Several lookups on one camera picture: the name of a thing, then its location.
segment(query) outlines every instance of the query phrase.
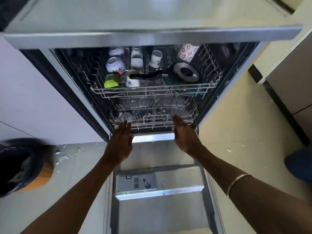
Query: dishwasher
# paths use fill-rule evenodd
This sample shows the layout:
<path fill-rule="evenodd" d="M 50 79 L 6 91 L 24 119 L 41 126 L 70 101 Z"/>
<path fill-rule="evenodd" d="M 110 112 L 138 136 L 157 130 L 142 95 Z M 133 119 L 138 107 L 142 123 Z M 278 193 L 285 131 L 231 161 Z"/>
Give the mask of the dishwasher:
<path fill-rule="evenodd" d="M 200 136 L 266 43 L 294 39 L 302 25 L 275 0 L 23 0 L 13 9 L 2 16 L 7 41 L 104 141 L 131 122 L 133 150 L 106 183 L 103 233 L 225 233 L 213 180 L 175 145 L 172 116 Z"/>

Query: trash bin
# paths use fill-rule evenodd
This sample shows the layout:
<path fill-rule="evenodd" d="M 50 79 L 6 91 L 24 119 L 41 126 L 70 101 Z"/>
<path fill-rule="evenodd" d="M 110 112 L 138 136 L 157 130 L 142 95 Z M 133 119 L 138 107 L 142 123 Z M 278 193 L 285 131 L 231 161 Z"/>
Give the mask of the trash bin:
<path fill-rule="evenodd" d="M 284 160 L 287 169 L 296 178 L 312 184 L 312 145 L 287 156 Z"/>
<path fill-rule="evenodd" d="M 7 146 L 0 150 L 0 198 L 31 183 L 43 167 L 44 156 L 36 147 Z"/>

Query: lower dish rack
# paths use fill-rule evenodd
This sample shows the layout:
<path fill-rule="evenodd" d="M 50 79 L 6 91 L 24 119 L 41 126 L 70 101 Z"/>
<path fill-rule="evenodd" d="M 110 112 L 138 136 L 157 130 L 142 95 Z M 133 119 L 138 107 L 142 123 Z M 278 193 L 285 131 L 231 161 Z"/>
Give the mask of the lower dish rack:
<path fill-rule="evenodd" d="M 127 72 L 131 67 L 131 48 L 125 47 L 124 49 L 123 61 Z M 176 61 L 176 46 L 149 47 L 149 51 L 153 49 L 163 53 L 163 62 L 160 65 L 170 65 Z M 142 47 L 142 51 L 143 72 L 148 74 L 151 71 L 148 67 L 149 53 L 144 47 Z M 194 84 L 169 85 L 166 84 L 168 82 L 167 75 L 163 74 L 156 80 L 140 80 L 139 87 L 130 88 L 126 86 L 127 78 L 126 72 L 124 72 L 121 74 L 121 82 L 118 87 L 106 89 L 104 82 L 106 75 L 109 74 L 105 68 L 105 63 L 109 58 L 108 49 L 81 49 L 76 54 L 78 57 L 72 64 L 78 73 L 86 79 L 90 90 L 111 102 L 112 108 L 109 109 L 111 125 L 115 128 L 119 123 L 127 120 L 132 123 L 132 129 L 138 130 L 138 132 L 154 128 L 170 130 L 174 125 L 172 121 L 174 115 L 180 116 L 187 124 L 192 124 L 199 114 L 199 106 L 196 102 L 203 101 L 222 78 L 222 70 L 208 44 L 202 44 L 190 62 L 202 76 L 201 82 Z"/>

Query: silver bangle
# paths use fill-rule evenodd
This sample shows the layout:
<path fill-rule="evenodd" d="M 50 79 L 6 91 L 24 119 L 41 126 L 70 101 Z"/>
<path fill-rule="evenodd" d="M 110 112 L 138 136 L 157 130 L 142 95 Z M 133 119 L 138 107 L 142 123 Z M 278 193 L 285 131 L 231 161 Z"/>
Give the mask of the silver bangle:
<path fill-rule="evenodd" d="M 232 183 L 228 187 L 228 191 L 227 191 L 227 196 L 228 197 L 230 197 L 229 196 L 230 195 L 230 191 L 232 189 L 232 186 L 236 183 L 236 181 L 238 181 L 239 179 L 241 179 L 242 177 L 245 177 L 245 176 L 251 176 L 251 175 L 250 174 L 242 174 L 242 175 L 236 177 L 234 181 L 232 181 Z"/>

